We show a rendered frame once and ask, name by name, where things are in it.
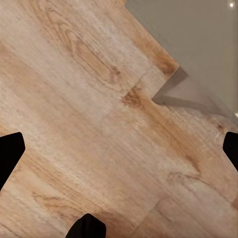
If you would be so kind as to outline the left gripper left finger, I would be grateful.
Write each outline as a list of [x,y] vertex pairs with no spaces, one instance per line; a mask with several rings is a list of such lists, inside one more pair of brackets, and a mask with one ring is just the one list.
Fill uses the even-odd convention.
[[0,191],[24,152],[21,132],[0,137]]

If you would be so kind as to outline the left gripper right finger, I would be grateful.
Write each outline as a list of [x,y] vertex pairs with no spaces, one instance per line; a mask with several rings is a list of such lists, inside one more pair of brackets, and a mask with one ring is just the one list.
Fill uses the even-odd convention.
[[238,133],[226,133],[223,150],[238,171]]

